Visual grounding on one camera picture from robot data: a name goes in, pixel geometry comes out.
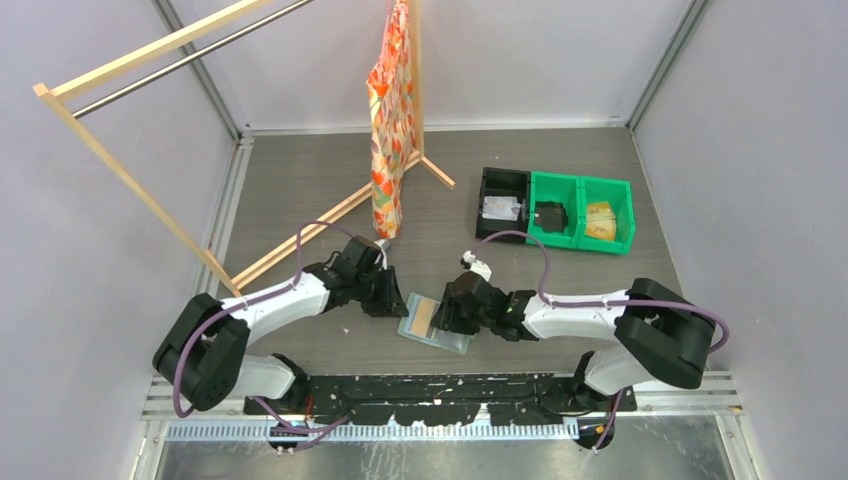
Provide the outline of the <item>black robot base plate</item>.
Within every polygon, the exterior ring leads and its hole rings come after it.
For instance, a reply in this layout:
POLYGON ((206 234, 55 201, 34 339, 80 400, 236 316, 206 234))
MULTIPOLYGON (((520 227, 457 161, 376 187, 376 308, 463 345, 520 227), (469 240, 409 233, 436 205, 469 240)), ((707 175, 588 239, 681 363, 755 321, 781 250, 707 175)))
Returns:
POLYGON ((244 412, 330 424, 428 427, 468 425, 483 413, 493 426, 553 425, 567 417, 604 414, 615 397, 591 393, 569 376, 530 374, 315 375, 299 378, 279 400, 247 399, 244 412))

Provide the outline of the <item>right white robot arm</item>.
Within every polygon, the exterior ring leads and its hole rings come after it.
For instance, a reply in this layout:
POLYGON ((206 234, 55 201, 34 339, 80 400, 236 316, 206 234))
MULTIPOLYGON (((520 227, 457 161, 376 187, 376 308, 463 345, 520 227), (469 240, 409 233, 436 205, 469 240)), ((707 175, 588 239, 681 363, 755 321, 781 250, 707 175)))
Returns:
POLYGON ((699 388, 720 325, 708 311, 648 278, 606 294, 557 296, 504 292, 473 272, 446 284, 431 323, 463 335, 488 329, 511 342, 555 337, 613 342, 606 351, 589 353, 570 385, 574 403, 589 411, 645 381, 699 388))

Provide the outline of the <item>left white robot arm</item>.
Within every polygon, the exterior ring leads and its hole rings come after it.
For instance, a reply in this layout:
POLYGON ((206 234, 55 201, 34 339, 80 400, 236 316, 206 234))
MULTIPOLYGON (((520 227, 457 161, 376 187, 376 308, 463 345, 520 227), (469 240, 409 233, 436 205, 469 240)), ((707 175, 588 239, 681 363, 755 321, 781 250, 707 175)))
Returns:
POLYGON ((197 411, 251 397, 284 414, 310 395, 305 371, 282 354, 250 355, 249 346, 293 322, 357 303, 370 317, 402 318, 408 309, 385 240, 352 237, 345 248, 304 267, 289 281, 252 295, 192 297, 152 357, 154 370, 197 411))

